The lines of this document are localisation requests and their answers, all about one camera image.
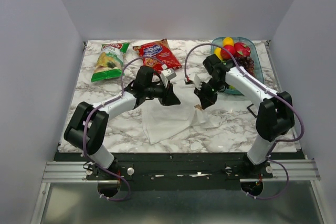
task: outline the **fruit basket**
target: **fruit basket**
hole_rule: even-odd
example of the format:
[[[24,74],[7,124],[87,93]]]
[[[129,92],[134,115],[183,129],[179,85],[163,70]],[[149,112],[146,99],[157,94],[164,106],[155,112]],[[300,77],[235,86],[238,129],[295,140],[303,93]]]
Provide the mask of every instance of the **fruit basket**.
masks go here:
[[[213,44],[222,46],[223,45],[223,39],[225,39],[225,37],[219,37],[216,38],[212,41]],[[261,70],[261,65],[259,62],[259,57],[258,57],[258,53],[256,50],[255,45],[252,43],[252,41],[250,41],[249,39],[246,38],[241,38],[241,37],[237,37],[237,38],[232,38],[234,43],[236,42],[243,42],[245,43],[251,50],[250,53],[250,57],[251,59],[254,61],[254,75],[255,78],[260,81],[261,83],[264,83],[264,76],[263,75],[263,71]],[[211,46],[211,53],[214,54],[216,47]],[[228,93],[228,94],[242,94],[240,93],[238,90],[234,89],[234,88],[228,88],[224,91],[224,93]]]

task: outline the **green chip bag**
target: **green chip bag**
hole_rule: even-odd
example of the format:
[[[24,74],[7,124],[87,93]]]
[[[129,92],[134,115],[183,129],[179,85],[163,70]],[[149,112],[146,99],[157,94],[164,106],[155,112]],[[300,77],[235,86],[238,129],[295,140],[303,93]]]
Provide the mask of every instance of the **green chip bag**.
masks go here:
[[[94,67],[91,82],[118,78],[124,65],[124,53],[129,43],[113,43],[101,45],[100,56]]]

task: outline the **wall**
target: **wall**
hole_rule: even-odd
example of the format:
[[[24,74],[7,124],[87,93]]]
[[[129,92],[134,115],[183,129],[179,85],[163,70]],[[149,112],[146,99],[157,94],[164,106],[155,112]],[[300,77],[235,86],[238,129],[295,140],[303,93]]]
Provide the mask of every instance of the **wall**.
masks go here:
[[[270,39],[293,0],[62,0],[84,39]]]
[[[294,0],[270,45],[281,85],[306,124],[301,146],[315,158],[336,209],[336,0]]]
[[[0,0],[0,222],[30,223],[82,42],[61,0]]]

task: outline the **bunch of grapes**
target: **bunch of grapes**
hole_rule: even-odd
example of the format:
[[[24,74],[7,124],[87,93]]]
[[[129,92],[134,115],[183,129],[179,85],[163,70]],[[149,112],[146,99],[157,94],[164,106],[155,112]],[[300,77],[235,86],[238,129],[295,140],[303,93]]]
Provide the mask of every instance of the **bunch of grapes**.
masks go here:
[[[254,75],[254,61],[252,60],[251,57],[239,57],[239,58],[236,58],[236,60],[238,64],[243,66],[250,75],[252,75],[253,77],[255,76]]]

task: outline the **lemon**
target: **lemon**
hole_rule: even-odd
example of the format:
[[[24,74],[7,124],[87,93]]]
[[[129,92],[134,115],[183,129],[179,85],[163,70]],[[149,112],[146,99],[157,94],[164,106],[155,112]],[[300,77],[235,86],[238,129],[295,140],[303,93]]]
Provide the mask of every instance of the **lemon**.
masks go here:
[[[233,41],[232,38],[230,37],[226,37],[225,39],[223,39],[223,46],[226,46],[226,45],[231,45],[231,46],[235,46],[235,42]]]
[[[222,49],[221,48],[219,48],[219,47],[217,47],[216,49],[215,49],[215,55],[221,60],[221,61],[223,61],[223,58],[222,58],[222,56],[221,56],[221,53],[220,53],[220,51],[221,51]]]

